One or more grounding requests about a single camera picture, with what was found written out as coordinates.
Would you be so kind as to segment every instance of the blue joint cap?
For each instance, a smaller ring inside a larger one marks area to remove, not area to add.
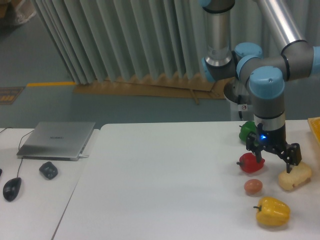
[[[198,0],[198,2],[201,7],[205,8],[211,3],[211,0]]]
[[[320,46],[314,46],[313,52],[314,54],[311,75],[320,73]]]
[[[270,100],[279,97],[285,90],[282,71],[273,66],[262,66],[250,75],[249,88],[260,99]]]
[[[210,74],[210,72],[209,72],[209,69],[208,69],[208,67],[207,67],[205,58],[202,58],[202,59],[201,59],[201,63],[202,63],[203,69],[204,69],[204,74],[205,74],[206,79],[207,79],[210,83],[215,82],[215,79],[211,76],[211,74]]]
[[[248,56],[245,56],[243,57],[237,64],[236,66],[236,74],[238,74],[238,77],[240,78],[240,72],[241,72],[241,69],[242,67],[246,64],[246,62],[248,62],[250,59],[253,59],[253,58],[260,58],[256,55],[248,55]]]
[[[234,51],[240,58],[248,55],[255,55],[261,59],[264,58],[262,48],[253,42],[242,42],[235,46]]]

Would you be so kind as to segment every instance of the silver laptop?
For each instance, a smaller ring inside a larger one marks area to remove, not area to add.
[[[19,158],[77,161],[94,122],[39,122],[16,154]]]

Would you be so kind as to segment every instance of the egg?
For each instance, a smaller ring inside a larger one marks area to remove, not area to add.
[[[244,190],[248,194],[256,194],[256,193],[261,191],[262,186],[263,186],[263,184],[262,184],[262,182],[260,180],[258,180],[258,179],[250,179],[250,180],[245,182]]]

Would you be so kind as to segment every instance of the computer mouse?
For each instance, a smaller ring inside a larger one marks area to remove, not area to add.
[[[39,171],[49,180],[53,179],[58,174],[58,169],[50,161],[42,164],[42,166],[39,168]]]
[[[6,182],[3,187],[3,197],[8,202],[12,202],[18,196],[20,186],[21,186],[21,178],[16,177]]]

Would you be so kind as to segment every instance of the teal floor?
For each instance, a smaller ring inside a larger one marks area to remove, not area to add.
[[[0,87],[69,82],[68,72],[38,16],[0,29]],[[0,128],[34,128],[41,121],[112,123],[230,121],[226,100],[73,93],[74,86],[26,87],[12,105],[0,105]],[[286,83],[286,118],[320,116],[320,78]]]

